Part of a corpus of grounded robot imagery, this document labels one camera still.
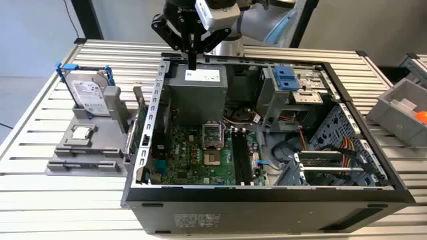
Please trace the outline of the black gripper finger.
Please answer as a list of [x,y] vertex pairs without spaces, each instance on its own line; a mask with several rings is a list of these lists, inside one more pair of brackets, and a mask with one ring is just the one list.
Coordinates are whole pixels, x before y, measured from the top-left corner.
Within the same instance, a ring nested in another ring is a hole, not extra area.
[[180,50],[184,54],[187,54],[187,66],[188,70],[192,70],[191,38],[187,28],[187,21],[182,14],[178,15],[176,21],[180,35],[178,35],[168,26],[168,20],[164,14],[156,14],[154,16],[151,28],[175,51]]
[[228,37],[230,34],[231,28],[215,30],[204,39],[202,39],[200,31],[196,31],[194,33],[192,70],[196,70],[198,54],[208,53],[218,46],[218,44]]

